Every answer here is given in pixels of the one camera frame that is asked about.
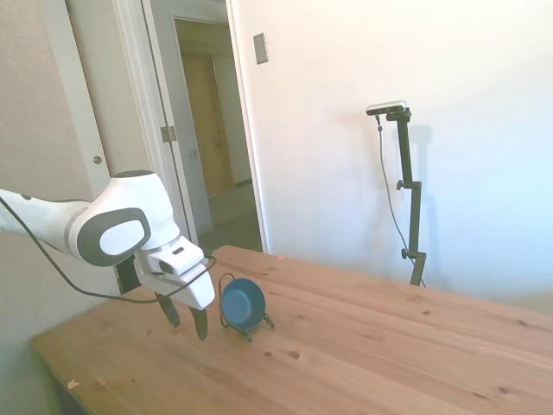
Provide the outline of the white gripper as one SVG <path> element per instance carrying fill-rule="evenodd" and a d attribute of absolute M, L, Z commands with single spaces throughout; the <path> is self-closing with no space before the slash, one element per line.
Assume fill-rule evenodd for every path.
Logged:
<path fill-rule="evenodd" d="M 207 310 L 215 298 L 212 279 L 207 270 L 208 260 L 201 259 L 192 265 L 190 260 L 177 260 L 168 263 L 157 257 L 148 258 L 139 253 L 136 258 L 136 270 L 140 283 L 156 292 L 159 303 L 168 322 L 177 328 L 180 316 L 173 299 L 190 306 L 197 336 L 204 341 L 208 336 Z"/>

